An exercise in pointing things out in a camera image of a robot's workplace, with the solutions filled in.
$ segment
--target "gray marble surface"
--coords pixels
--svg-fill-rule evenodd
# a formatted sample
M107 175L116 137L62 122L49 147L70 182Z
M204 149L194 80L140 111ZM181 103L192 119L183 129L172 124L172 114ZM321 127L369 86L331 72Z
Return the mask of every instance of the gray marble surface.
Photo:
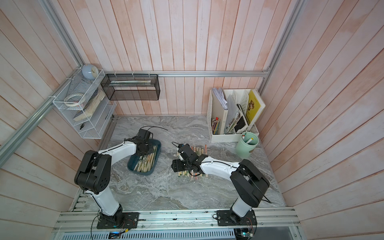
M177 148L172 145L172 141L201 147L207 144L209 156L229 162L241 161L235 154L235 142L210 142L205 116L123 117L117 121L109 147L121 143L124 138L135 136L142 126L168 129L150 130L154 139L162 144L159 159L151 175L143 176L129 171L129 157L112 166L110 187L124 210L229 208L238 197L233 184L226 179L214 175L197 179L191 176L178 177L170 167L172 160L177 158ZM270 182L266 196L272 204L262 201L259 207L285 207L283 196L260 144L249 160ZM97 211L98 207L89 199L83 210Z

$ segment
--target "red wire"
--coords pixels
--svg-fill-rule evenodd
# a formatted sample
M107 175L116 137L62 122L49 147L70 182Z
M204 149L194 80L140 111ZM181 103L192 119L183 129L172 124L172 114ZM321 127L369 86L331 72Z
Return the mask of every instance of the red wire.
M135 221L134 220L131 220L131 219L126 219L126 220L132 221L133 225L135 225Z
M249 219L249 222L251 223L251 229L252 229L252 233L253 233L253 235L255 234L255 232L253 231L253 225L252 225L252 221L251 221L251 219Z

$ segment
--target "yellow book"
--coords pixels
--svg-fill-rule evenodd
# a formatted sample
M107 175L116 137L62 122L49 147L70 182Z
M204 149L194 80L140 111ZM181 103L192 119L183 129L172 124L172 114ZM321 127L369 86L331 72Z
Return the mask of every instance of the yellow book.
M245 113L245 119L249 125L247 131L249 131L256 120L259 118L265 108L265 103L262 100L260 94L256 89L252 89L248 94L247 112Z

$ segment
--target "wall shelf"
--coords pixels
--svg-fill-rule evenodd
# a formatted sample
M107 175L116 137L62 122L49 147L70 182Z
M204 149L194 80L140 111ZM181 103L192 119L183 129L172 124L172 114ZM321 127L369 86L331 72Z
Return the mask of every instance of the wall shelf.
M116 107L100 86L104 77L102 69L94 81L78 71L53 101L82 138L101 139Z

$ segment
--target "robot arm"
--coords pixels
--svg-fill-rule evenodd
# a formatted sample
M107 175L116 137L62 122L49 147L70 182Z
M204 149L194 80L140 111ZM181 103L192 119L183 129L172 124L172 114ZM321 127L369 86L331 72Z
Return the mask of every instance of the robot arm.
M139 129L136 136L125 139L116 146L98 152L87 151L75 175L74 182L84 193L92 195L102 216L109 218L108 221L115 222L117 226L122 220L122 208L109 188L111 166L135 153L138 156L153 153L152 144L148 142L151 134L148 130Z
M140 129L135 137L124 140L121 144L98 152L85 153L74 182L83 189L83 192L91 194L99 205L100 219L105 224L98 224L98 228L121 227L124 218L127 217L109 188L111 166L135 153L138 156L152 153L153 147L148 142L150 134L149 131ZM220 226L245 225L245 218L252 219L252 216L249 216L250 212L253 213L251 208L259 205L270 184L250 161L244 159L242 162L226 162L204 154L198 156L188 144L179 144L178 147L183 160L173 160L174 172L193 170L195 173L216 175L232 181L239 193L240 198L230 210L217 211ZM130 213L129 216L132 214L136 214L133 219L138 218L138 213Z
M193 170L195 173L213 174L232 181L235 186L240 198L224 214L222 218L227 216L228 221L221 221L222 225L228 225L226 223L229 222L229 225L240 225L251 208L258 207L270 186L266 177L249 160L225 162L205 154L198 156L188 144L179 144L178 148L183 159L173 160L174 172Z

